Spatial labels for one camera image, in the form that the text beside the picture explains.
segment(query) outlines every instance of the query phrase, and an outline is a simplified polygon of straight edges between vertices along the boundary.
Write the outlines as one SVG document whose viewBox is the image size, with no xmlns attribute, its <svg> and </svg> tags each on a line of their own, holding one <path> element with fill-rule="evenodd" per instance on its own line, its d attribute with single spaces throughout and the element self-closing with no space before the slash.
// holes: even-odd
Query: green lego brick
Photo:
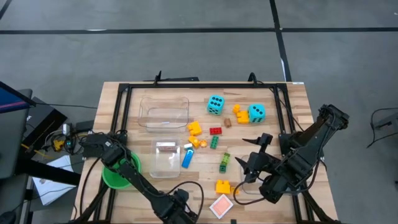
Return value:
<svg viewBox="0 0 398 224">
<path fill-rule="evenodd" d="M 223 164 L 221 164 L 220 165 L 220 173 L 225 173 L 226 172 L 226 166 L 225 165 L 223 165 Z"/>
<path fill-rule="evenodd" d="M 213 136 L 213 139 L 211 140 L 210 148 L 216 149 L 218 145 L 218 136 Z"/>
<path fill-rule="evenodd" d="M 229 157 L 230 157 L 229 153 L 227 153 L 227 152 L 224 153 L 224 158 L 223 158 L 222 163 L 228 164 L 229 163 Z"/>
</svg>

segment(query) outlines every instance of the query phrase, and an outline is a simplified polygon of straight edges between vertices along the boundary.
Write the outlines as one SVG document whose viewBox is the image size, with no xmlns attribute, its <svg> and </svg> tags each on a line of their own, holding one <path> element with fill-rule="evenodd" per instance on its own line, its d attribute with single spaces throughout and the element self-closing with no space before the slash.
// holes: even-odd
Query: yellow lego brick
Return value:
<svg viewBox="0 0 398 224">
<path fill-rule="evenodd" d="M 232 109 L 232 112 L 234 114 L 237 114 L 239 112 L 239 109 L 241 109 L 241 105 L 234 105 L 234 108 Z"/>
<path fill-rule="evenodd" d="M 228 180 L 217 180 L 216 193 L 219 194 L 230 194 L 231 186 Z"/>
<path fill-rule="evenodd" d="M 195 136 L 189 136 L 188 141 L 192 143 L 193 147 L 197 148 L 200 145 L 200 141 Z"/>
<path fill-rule="evenodd" d="M 235 190 L 235 187 L 231 187 L 231 194 L 234 193 L 234 190 Z M 239 189 L 236 189 L 236 194 L 235 195 L 238 195 L 238 194 L 239 194 Z"/>
<path fill-rule="evenodd" d="M 238 123 L 239 124 L 248 124 L 249 123 L 249 113 L 248 111 L 240 111 L 236 114 L 236 117 L 238 118 Z"/>
<path fill-rule="evenodd" d="M 194 121 L 194 122 L 188 124 L 188 130 L 189 130 L 190 135 L 192 135 L 192 136 L 197 136 L 197 135 L 201 134 L 201 128 L 200 128 L 198 121 Z"/>
</svg>

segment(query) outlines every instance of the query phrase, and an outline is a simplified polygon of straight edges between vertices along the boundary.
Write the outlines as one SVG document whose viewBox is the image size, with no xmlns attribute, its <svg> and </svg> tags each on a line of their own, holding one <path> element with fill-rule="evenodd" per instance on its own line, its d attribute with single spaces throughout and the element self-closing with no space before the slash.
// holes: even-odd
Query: green bowl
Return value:
<svg viewBox="0 0 398 224">
<path fill-rule="evenodd" d="M 136 165 L 136 169 L 138 172 L 141 173 L 141 161 L 139 160 L 138 156 L 131 152 L 131 162 Z M 113 168 L 119 168 L 119 164 L 113 165 Z M 110 171 L 108 168 L 104 167 L 102 170 L 102 179 L 104 180 L 105 184 L 108 185 L 112 189 L 125 189 L 131 186 L 131 183 L 126 180 L 125 178 L 121 177 L 118 173 Z"/>
</svg>

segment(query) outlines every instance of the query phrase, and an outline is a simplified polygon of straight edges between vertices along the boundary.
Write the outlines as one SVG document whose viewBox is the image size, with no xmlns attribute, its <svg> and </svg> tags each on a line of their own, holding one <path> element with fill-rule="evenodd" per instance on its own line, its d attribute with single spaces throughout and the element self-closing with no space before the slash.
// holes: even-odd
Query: yellow wire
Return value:
<svg viewBox="0 0 398 224">
<path fill-rule="evenodd" d="M 26 146 L 25 144 L 21 144 L 21 146 L 24 147 L 24 148 L 26 148 L 26 149 L 29 149 L 29 147 Z M 46 155 L 46 154 L 44 154 L 43 152 L 40 152 L 40 151 L 38 151 L 38 150 L 34 150 L 34 152 L 36 152 L 37 154 L 40 154 L 40 155 L 46 157 L 47 159 L 53 159 L 53 158 L 54 158 L 54 157 L 48 156 L 48 155 Z"/>
</svg>

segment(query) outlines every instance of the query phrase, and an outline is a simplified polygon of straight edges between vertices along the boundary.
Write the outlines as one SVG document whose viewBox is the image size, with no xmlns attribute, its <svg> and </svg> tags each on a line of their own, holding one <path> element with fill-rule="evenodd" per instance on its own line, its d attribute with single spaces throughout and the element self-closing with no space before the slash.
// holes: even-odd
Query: blue block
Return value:
<svg viewBox="0 0 398 224">
<path fill-rule="evenodd" d="M 193 156 L 193 149 L 187 149 L 187 153 L 185 154 L 181 166 L 184 168 L 188 168 L 189 163 L 191 163 L 192 156 Z"/>
<path fill-rule="evenodd" d="M 250 105 L 248 108 L 250 123 L 259 123 L 266 120 L 264 105 Z"/>
<path fill-rule="evenodd" d="M 214 115 L 221 115 L 224 107 L 224 98 L 218 95 L 212 95 L 207 103 L 207 112 Z"/>
</svg>

